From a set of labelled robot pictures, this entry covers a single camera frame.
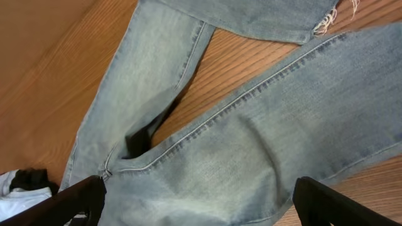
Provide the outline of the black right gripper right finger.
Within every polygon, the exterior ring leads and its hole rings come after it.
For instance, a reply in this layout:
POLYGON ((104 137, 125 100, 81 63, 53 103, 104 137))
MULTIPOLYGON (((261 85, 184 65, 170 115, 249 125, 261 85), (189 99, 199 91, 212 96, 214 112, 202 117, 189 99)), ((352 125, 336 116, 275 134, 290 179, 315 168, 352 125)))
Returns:
POLYGON ((303 226, 401 226, 313 178, 298 178, 292 197, 303 226))

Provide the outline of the blue denim jeans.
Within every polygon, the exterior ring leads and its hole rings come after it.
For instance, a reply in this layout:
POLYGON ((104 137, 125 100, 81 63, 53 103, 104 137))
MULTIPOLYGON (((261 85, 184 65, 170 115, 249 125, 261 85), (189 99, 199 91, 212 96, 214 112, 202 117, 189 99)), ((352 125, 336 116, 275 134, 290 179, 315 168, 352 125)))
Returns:
POLYGON ((401 153, 401 23, 327 35, 335 1, 137 3, 61 182, 107 189, 101 225, 272 225, 296 179, 401 153), (296 52, 155 147, 216 28, 296 52))

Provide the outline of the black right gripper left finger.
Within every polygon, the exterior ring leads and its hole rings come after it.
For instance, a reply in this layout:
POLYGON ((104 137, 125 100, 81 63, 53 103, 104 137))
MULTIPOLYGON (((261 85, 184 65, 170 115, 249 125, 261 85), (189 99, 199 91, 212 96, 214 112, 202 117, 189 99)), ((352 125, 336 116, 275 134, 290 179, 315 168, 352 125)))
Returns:
POLYGON ((43 202, 1 222, 1 226, 86 225, 99 223, 106 187, 92 175, 43 202))

